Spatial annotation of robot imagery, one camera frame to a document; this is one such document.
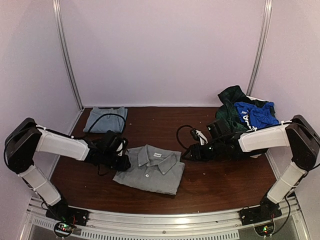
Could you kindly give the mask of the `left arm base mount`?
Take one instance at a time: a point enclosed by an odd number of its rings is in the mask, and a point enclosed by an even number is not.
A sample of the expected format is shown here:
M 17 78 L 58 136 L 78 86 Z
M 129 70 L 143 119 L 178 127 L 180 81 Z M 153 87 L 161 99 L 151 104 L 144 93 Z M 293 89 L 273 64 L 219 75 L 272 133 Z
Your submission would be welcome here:
M 77 226 L 87 225 L 89 211 L 69 206 L 64 198 L 54 205 L 49 205 L 46 201 L 42 203 L 46 206 L 45 216 L 57 221 L 53 226 L 53 232 L 58 238 L 65 239 Z

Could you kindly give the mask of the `light blue denim skirt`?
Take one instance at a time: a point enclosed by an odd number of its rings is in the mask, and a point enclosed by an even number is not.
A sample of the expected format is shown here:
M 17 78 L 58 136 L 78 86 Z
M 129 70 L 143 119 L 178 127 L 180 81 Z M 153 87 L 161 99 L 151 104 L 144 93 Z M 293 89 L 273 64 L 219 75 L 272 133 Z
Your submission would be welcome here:
M 102 109 L 93 107 L 83 129 L 84 133 L 103 134 L 107 131 L 121 133 L 124 130 L 127 119 L 128 109 L 121 106 L 120 108 Z

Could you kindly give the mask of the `grey shirt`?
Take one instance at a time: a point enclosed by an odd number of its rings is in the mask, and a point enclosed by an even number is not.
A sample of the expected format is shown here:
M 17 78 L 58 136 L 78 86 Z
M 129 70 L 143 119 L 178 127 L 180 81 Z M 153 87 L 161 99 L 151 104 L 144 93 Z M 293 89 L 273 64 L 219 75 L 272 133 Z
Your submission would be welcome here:
M 177 194 L 185 170 L 180 151 L 146 144 L 127 149 L 126 155 L 131 167 L 118 171 L 113 181 L 142 191 L 171 196 Z

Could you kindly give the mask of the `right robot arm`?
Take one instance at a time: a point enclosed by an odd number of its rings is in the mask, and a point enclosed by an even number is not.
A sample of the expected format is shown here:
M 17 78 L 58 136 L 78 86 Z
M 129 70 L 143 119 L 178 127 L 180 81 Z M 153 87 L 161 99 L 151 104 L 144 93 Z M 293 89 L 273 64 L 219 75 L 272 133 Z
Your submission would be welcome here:
M 259 220 L 268 220 L 279 204 L 312 170 L 319 167 L 320 136 L 300 114 L 288 121 L 247 131 L 230 131 L 221 120 L 207 125 L 211 139 L 201 131 L 191 128 L 190 133 L 197 141 L 185 148 L 182 159 L 206 162 L 225 155 L 231 158 L 256 157 L 261 154 L 285 150 L 291 159 L 283 172 L 277 176 L 260 201 L 256 210 Z

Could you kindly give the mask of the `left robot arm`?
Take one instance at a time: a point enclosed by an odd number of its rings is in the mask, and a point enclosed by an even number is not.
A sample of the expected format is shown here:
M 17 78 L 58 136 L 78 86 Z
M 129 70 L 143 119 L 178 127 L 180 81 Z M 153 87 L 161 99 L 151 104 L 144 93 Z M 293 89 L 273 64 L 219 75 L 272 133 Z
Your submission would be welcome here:
M 61 222 L 67 222 L 72 218 L 71 209 L 64 205 L 63 195 L 37 166 L 34 157 L 67 157 L 124 172 L 131 166 L 125 154 L 127 144 L 126 138 L 111 130 L 102 138 L 90 140 L 54 131 L 27 117 L 6 138 L 3 157 L 8 169 L 22 178 L 48 206 L 53 207 L 53 215 Z

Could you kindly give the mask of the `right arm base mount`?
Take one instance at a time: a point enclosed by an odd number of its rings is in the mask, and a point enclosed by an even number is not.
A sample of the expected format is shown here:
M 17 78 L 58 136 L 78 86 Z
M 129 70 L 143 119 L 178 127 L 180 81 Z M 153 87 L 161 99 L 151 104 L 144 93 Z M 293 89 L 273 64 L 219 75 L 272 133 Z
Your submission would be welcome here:
M 264 196 L 258 206 L 245 206 L 238 214 L 242 226 L 253 225 L 255 233 L 266 238 L 276 232 L 275 218 L 281 217 L 282 211 L 279 203 L 274 203 Z

